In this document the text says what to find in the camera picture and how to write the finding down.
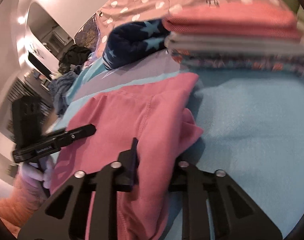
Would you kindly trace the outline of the left hand white glove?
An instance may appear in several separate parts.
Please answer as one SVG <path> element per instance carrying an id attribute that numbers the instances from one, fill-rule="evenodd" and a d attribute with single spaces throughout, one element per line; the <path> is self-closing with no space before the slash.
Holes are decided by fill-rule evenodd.
<path id="1" fill-rule="evenodd" d="M 54 171 L 54 162 L 51 156 L 42 158 L 45 161 L 44 171 L 40 171 L 35 165 L 23 163 L 19 167 L 19 174 L 22 179 L 33 187 L 42 185 L 45 189 L 50 189 L 51 178 Z"/>

